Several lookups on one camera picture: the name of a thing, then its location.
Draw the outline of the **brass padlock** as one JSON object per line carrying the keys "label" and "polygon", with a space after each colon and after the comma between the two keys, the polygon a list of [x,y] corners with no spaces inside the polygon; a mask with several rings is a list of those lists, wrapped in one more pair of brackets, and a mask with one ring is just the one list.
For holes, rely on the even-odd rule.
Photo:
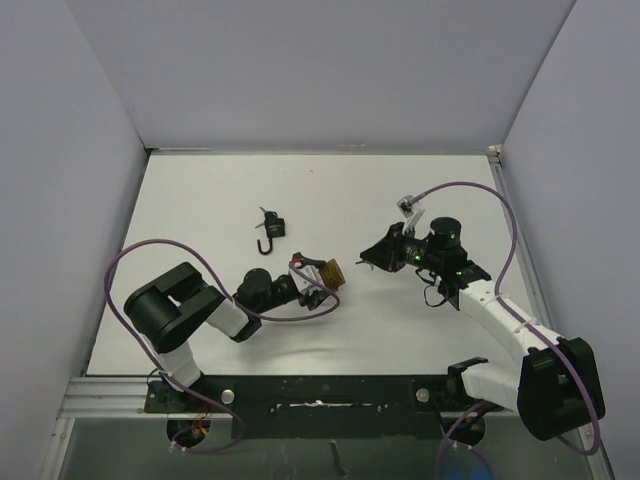
{"label": "brass padlock", "polygon": [[343,272],[335,259],[327,261],[318,268],[324,285],[332,291],[338,291],[346,283]]}

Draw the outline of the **black padlock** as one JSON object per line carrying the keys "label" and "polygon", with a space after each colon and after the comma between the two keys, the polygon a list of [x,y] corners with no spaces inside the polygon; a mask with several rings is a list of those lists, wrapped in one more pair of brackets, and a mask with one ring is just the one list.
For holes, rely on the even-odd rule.
{"label": "black padlock", "polygon": [[269,255],[273,251],[273,241],[276,238],[282,238],[286,235],[286,222],[283,218],[278,216],[278,220],[275,224],[272,224],[269,229],[265,228],[266,239],[268,242],[268,248],[264,249],[261,240],[256,241],[258,252],[263,255]]}

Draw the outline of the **black-headed keys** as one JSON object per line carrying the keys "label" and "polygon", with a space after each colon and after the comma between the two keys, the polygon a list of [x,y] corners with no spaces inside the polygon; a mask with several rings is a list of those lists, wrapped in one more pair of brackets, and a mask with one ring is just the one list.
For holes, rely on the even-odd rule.
{"label": "black-headed keys", "polygon": [[278,220],[278,214],[275,211],[267,210],[264,207],[260,207],[260,211],[263,214],[263,219],[261,222],[255,226],[256,229],[265,227],[267,229],[270,228],[272,224],[275,224]]}

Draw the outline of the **small silver keys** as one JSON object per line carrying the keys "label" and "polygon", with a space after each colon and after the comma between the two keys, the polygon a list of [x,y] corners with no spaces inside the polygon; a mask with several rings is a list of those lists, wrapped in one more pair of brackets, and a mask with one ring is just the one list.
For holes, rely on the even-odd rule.
{"label": "small silver keys", "polygon": [[367,266],[367,267],[370,268],[371,271],[375,271],[375,269],[376,269],[376,265],[374,263],[369,262],[367,260],[362,260],[362,259],[356,261],[354,263],[354,265],[356,265],[356,266]]}

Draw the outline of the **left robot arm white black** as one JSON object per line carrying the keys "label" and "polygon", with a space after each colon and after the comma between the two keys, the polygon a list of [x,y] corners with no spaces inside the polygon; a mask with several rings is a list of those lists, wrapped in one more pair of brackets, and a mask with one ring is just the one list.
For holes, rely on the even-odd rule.
{"label": "left robot arm white black", "polygon": [[168,399],[180,410],[190,411],[204,395],[198,381],[202,372],[189,345],[201,325],[244,342],[261,328],[261,314],[292,302],[313,311],[345,283],[336,260],[313,260],[297,253],[289,272],[276,279],[265,269],[250,270],[228,299],[193,265],[183,262],[132,293],[124,312],[150,343],[160,370],[175,378]]}

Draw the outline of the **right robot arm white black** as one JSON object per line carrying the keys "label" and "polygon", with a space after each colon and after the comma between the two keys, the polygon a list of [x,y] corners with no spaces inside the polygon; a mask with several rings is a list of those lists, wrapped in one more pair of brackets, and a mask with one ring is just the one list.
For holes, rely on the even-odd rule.
{"label": "right robot arm white black", "polygon": [[490,274],[462,247],[458,220],[433,220],[423,239],[398,222],[359,257],[386,272],[406,266],[428,272],[444,301],[487,331],[518,366],[513,374],[481,357],[449,366],[445,395],[452,406],[466,409],[481,400],[513,411],[539,440],[603,418],[605,403],[590,345],[538,324],[498,294]]}

